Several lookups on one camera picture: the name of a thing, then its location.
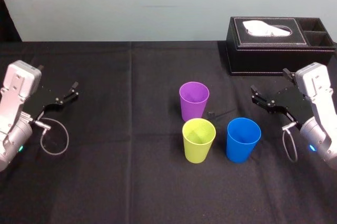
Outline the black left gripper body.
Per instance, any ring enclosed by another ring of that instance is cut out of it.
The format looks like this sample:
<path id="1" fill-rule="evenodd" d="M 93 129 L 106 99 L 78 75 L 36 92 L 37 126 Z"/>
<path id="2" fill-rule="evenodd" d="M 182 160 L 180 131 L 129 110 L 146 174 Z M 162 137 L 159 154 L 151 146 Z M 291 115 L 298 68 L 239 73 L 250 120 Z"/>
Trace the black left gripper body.
<path id="1" fill-rule="evenodd" d="M 23 112 L 37 121 L 45 113 L 55 111 L 63 106 L 61 95 L 49 87 L 39 87 L 38 90 L 29 97 L 23 107 Z"/>

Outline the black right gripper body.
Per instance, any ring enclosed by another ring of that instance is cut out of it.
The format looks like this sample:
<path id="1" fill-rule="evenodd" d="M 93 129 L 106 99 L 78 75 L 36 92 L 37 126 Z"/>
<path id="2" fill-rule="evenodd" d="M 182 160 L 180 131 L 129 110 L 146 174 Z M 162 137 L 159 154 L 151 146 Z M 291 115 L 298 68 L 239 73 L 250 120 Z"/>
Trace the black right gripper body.
<path id="1" fill-rule="evenodd" d="M 275 106 L 291 121 L 296 121 L 300 130 L 302 125 L 313 117 L 311 105 L 296 86 L 286 87 L 273 97 Z"/>

